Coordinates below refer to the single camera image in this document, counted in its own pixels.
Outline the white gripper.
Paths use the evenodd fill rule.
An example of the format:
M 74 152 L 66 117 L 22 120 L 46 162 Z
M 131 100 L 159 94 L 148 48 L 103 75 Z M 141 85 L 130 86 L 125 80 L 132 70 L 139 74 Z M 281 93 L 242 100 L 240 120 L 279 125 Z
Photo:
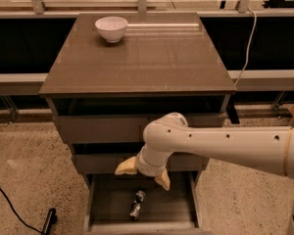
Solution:
M 115 175 L 137 173 L 137 170 L 146 176 L 156 176 L 155 181 L 166 191 L 171 188 L 171 181 L 167 171 L 167 163 L 171 152 L 161 152 L 144 145 L 136 157 L 121 162 Z

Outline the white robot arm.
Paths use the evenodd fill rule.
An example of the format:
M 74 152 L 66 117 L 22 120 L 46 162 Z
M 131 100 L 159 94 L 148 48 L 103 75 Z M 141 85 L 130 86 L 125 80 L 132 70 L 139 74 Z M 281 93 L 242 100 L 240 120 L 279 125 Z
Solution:
M 169 190 L 170 156 L 189 153 L 294 179 L 294 126 L 195 128 L 183 115 L 170 113 L 150 122 L 143 140 L 140 152 L 120 163 L 116 175 L 140 172 Z M 287 235 L 294 235 L 294 206 Z

